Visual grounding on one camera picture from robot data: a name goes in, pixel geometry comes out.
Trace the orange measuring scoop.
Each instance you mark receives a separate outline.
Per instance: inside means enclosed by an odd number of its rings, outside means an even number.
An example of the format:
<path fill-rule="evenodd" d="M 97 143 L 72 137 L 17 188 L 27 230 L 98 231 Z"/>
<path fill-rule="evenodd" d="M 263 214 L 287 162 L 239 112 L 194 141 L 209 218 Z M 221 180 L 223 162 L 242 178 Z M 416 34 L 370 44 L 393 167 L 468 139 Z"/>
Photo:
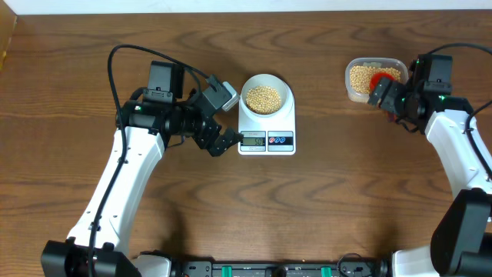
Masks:
<path fill-rule="evenodd" d="M 392 75 L 390 75 L 386 72 L 378 72 L 378 73 L 373 74 L 373 76 L 371 77 L 371 80 L 370 80 L 370 84 L 369 84 L 370 93 L 372 93 L 376 89 L 377 84 L 383 78 L 387 78 L 391 81 L 395 80 L 395 78 Z"/>

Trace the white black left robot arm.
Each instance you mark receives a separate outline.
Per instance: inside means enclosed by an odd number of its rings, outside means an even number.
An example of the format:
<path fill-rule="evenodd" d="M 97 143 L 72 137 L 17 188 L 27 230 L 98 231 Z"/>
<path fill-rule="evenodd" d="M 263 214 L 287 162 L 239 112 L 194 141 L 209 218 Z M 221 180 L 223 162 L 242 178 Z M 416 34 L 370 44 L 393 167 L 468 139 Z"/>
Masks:
<path fill-rule="evenodd" d="M 143 192 L 163 158 L 170 137 L 191 137 L 216 157 L 243 139 L 223 130 L 216 112 L 228 111 L 239 95 L 228 82 L 207 77 L 205 90 L 183 96 L 182 65 L 153 61 L 148 85 L 138 88 L 117 117 L 111 155 L 84 214 L 63 242 L 47 242 L 41 256 L 46 276 L 179 276 L 158 252 L 127 257 Z"/>

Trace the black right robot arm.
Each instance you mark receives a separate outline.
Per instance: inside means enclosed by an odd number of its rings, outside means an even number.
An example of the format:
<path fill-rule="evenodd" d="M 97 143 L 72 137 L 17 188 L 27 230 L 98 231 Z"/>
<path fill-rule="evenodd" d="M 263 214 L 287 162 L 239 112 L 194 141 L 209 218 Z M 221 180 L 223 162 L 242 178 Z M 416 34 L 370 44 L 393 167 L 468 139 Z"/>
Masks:
<path fill-rule="evenodd" d="M 413 124 L 434 147 L 454 200 L 430 244 L 393 253 L 393 276 L 489 276 L 491 274 L 491 155 L 480 137 L 476 111 L 455 97 L 453 59 L 423 54 L 413 61 L 405 83 L 374 77 L 368 104 Z"/>

